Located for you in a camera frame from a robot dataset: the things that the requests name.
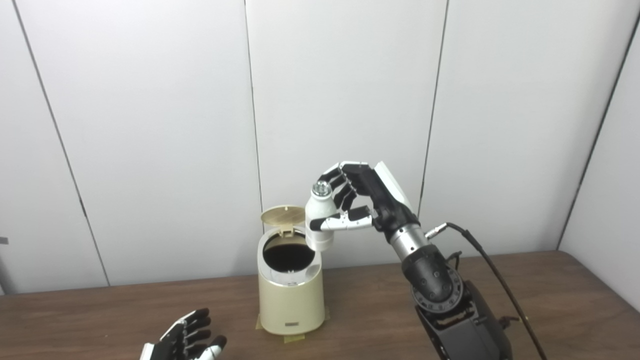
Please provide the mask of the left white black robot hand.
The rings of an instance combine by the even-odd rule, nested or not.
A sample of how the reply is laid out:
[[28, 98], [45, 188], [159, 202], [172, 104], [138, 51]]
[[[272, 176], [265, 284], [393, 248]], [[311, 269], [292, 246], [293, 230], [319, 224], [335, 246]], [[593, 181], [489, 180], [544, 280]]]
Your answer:
[[211, 337], [210, 309], [196, 309], [176, 320], [158, 342], [142, 347], [140, 360], [217, 360], [227, 345], [227, 337]]

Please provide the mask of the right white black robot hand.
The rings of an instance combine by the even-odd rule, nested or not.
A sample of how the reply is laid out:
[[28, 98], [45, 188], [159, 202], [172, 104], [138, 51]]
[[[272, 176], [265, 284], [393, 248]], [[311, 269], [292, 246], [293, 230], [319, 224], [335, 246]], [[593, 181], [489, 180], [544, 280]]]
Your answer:
[[317, 241], [334, 231], [374, 228], [391, 243], [419, 220], [395, 178], [383, 162], [342, 161], [314, 184], [325, 194], [311, 193], [305, 227]]

